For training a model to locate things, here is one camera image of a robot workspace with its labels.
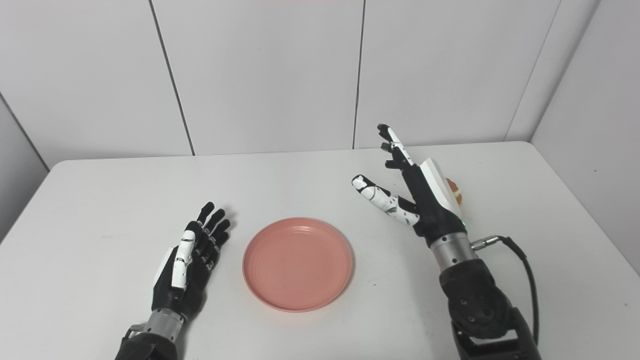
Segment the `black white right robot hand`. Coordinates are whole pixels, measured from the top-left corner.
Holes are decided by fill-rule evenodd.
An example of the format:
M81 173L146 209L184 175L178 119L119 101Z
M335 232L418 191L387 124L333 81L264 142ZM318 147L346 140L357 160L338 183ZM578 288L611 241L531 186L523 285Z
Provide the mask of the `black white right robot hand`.
M412 227L428 246L450 234L467 234L457 199L436 162L428 158L416 164L391 127L380 123L377 130L384 139L381 149L391 155L385 166L400 171L412 200L392 194L362 174L351 181L356 191L387 216Z

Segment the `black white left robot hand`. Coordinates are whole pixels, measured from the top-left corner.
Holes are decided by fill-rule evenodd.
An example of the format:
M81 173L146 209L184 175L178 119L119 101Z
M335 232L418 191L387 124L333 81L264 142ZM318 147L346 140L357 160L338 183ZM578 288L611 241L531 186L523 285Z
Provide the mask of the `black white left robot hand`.
M206 300L206 287L230 239L226 211L207 202L186 225L178 245L167 251L153 287L151 310L169 309L192 320Z

